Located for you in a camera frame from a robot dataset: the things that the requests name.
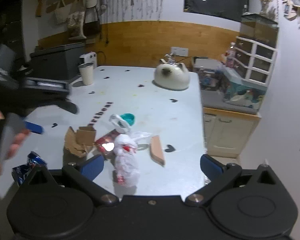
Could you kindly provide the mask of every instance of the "crumpled white plastic bag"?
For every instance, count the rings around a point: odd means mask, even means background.
[[[114,140],[114,153],[116,155],[114,167],[117,173],[118,184],[125,187],[133,187],[138,184],[140,178],[139,165],[135,158],[137,153],[137,141],[148,138],[151,133],[136,132],[120,134]]]

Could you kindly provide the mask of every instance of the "black heart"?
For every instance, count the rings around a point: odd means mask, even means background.
[[[176,150],[176,149],[175,149],[172,145],[170,145],[170,144],[168,144],[167,147],[168,147],[168,148],[164,150],[166,153],[172,153],[172,152],[174,152],[174,151]]]

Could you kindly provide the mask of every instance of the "wall socket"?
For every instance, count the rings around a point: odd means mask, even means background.
[[[171,53],[174,53],[176,56],[188,57],[189,49],[179,48],[179,47],[171,47]]]

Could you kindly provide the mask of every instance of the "wooden countertop edge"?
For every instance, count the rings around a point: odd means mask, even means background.
[[[261,115],[259,113],[258,114],[246,114],[246,113],[239,113],[239,112],[234,112],[234,111],[227,111],[227,110],[214,109],[214,108],[208,108],[208,107],[204,107],[203,112],[205,114],[214,114],[214,115],[219,114],[219,115],[223,115],[223,116],[236,117],[236,118],[258,121],[258,122],[261,119]]]

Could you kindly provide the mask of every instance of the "brown cardboard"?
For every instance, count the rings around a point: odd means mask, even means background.
[[[75,135],[78,144],[93,146],[96,130],[92,126],[80,126]]]
[[[161,143],[160,143],[160,137],[159,135],[153,136],[151,138],[151,143],[150,143],[150,155],[151,158],[158,164],[164,166],[165,165],[165,160],[164,160],[164,155],[163,151],[161,148]]]
[[[65,148],[79,158],[85,157],[92,150],[92,146],[77,143],[76,133],[71,126],[68,128],[65,136]]]

